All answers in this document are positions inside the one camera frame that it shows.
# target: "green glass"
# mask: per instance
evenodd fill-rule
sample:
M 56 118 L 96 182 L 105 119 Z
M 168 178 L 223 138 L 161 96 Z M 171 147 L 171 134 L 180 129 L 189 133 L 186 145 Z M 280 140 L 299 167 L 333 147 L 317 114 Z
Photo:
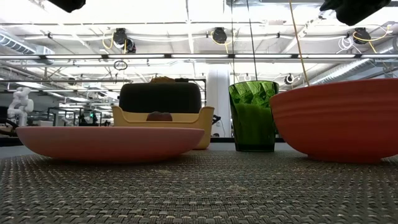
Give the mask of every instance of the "green glass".
M 270 81 L 241 82 L 229 87 L 237 151 L 274 151 L 276 128 L 269 99 L 278 89 L 278 83 Z

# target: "woven placemat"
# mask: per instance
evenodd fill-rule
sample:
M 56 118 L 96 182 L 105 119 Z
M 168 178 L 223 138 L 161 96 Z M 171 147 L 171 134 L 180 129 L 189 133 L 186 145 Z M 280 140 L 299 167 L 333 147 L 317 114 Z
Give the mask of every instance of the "woven placemat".
M 398 157 L 192 151 L 139 165 L 0 160 L 0 223 L 398 223 Z

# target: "pillar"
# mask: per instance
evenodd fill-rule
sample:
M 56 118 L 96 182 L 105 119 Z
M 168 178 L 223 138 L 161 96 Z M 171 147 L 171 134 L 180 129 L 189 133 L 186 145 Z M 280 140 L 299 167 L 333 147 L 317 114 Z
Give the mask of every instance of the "pillar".
M 211 134 L 218 133 L 221 138 L 231 137 L 231 108 L 229 106 L 229 65 L 210 65 L 207 74 L 207 106 L 215 108 L 214 114 L 221 121 L 214 124 Z

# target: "yellow basket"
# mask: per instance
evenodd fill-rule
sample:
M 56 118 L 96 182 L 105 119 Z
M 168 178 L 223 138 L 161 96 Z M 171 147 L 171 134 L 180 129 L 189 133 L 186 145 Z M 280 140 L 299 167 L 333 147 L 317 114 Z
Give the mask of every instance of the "yellow basket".
M 197 128 L 205 130 L 205 135 L 196 149 L 206 149 L 210 144 L 211 124 L 214 108 L 200 109 L 198 114 L 172 113 L 173 121 L 146 121 L 148 113 L 125 112 L 118 106 L 112 106 L 115 127 L 158 127 L 158 128 Z

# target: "orange bowl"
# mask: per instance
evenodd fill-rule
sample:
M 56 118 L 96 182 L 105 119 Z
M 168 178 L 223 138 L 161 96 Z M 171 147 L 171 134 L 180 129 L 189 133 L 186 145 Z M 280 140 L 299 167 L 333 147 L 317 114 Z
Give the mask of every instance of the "orange bowl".
M 87 162 L 154 162 L 198 145 L 205 131 L 191 128 L 19 127 L 21 142 L 43 156 Z
M 398 79 L 299 88 L 270 104 L 279 133 L 310 158 L 378 162 L 398 154 Z

